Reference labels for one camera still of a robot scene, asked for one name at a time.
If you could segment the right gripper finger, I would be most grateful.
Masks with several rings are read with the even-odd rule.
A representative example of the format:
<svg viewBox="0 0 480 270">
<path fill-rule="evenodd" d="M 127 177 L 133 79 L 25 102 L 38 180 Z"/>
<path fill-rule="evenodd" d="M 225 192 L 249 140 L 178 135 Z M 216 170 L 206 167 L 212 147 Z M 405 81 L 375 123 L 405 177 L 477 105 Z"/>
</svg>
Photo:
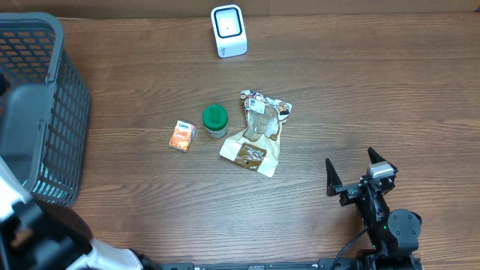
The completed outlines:
<svg viewBox="0 0 480 270">
<path fill-rule="evenodd" d="M 326 195 L 333 197 L 338 195 L 338 189 L 342 188 L 343 184 L 329 158 L 325 159 L 325 168 L 327 173 Z"/>
<path fill-rule="evenodd" d="M 386 162 L 386 159 L 383 158 L 380 154 L 378 154 L 372 147 L 369 147 L 367 149 L 367 153 L 369 155 L 370 162 L 372 164 L 378 164 L 378 163 L 381 163 L 381 162 Z"/>
</svg>

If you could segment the beige snack pouch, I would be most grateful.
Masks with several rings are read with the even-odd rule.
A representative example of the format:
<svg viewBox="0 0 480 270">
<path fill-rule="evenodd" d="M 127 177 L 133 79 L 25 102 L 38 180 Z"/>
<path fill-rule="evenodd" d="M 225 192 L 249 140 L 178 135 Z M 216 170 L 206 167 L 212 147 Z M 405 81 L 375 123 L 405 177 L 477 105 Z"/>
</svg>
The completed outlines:
<svg viewBox="0 0 480 270">
<path fill-rule="evenodd" d="M 251 90 L 241 92 L 241 105 L 246 128 L 225 139 L 220 156 L 272 177 L 278 166 L 282 128 L 293 106 Z"/>
</svg>

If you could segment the green lid jar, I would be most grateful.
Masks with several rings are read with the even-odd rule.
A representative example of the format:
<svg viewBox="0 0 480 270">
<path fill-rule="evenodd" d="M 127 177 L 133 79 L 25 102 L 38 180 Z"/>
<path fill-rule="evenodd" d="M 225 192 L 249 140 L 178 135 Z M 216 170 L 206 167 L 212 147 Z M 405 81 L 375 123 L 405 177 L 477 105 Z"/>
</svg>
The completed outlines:
<svg viewBox="0 0 480 270">
<path fill-rule="evenodd" d="M 213 138 L 220 139 L 228 133 L 228 113 L 220 105 L 207 106 L 202 113 L 202 123 L 207 133 Z"/>
</svg>

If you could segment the orange tissue pack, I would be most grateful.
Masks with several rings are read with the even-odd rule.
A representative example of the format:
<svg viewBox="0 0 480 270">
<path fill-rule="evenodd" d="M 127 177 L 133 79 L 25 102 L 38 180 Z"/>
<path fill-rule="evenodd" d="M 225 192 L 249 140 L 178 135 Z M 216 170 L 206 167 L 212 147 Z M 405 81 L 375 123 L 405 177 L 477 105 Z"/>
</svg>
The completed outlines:
<svg viewBox="0 0 480 270">
<path fill-rule="evenodd" d="M 196 127 L 193 124 L 178 120 L 169 139 L 169 146 L 182 152 L 188 152 L 195 133 Z"/>
</svg>

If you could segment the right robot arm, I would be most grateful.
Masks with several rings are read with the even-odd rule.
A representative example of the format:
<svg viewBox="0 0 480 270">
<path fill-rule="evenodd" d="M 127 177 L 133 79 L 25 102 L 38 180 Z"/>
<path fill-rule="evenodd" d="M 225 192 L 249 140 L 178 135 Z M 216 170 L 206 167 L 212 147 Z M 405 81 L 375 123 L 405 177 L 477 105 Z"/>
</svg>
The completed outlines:
<svg viewBox="0 0 480 270">
<path fill-rule="evenodd" d="M 422 218 L 413 211 L 392 211 L 384 196 L 395 188 L 398 168 L 367 150 L 371 165 L 357 183 L 344 185 L 330 159 L 325 160 L 326 195 L 339 196 L 342 206 L 354 204 L 364 229 L 347 242 L 334 259 L 320 259 L 320 269 L 421 269 L 420 259 L 413 256 L 419 248 Z M 367 234 L 371 249 L 359 250 L 354 258 L 344 259 L 344 252 Z"/>
</svg>

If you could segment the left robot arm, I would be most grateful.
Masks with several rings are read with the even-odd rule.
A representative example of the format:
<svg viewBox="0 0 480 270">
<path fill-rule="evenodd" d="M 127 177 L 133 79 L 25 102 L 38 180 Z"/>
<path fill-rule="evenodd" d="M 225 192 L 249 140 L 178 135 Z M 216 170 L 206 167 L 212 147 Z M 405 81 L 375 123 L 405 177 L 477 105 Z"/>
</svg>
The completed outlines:
<svg viewBox="0 0 480 270">
<path fill-rule="evenodd" d="M 72 209 L 35 199 L 1 162 L 2 269 L 157 269 L 147 256 L 97 240 Z"/>
</svg>

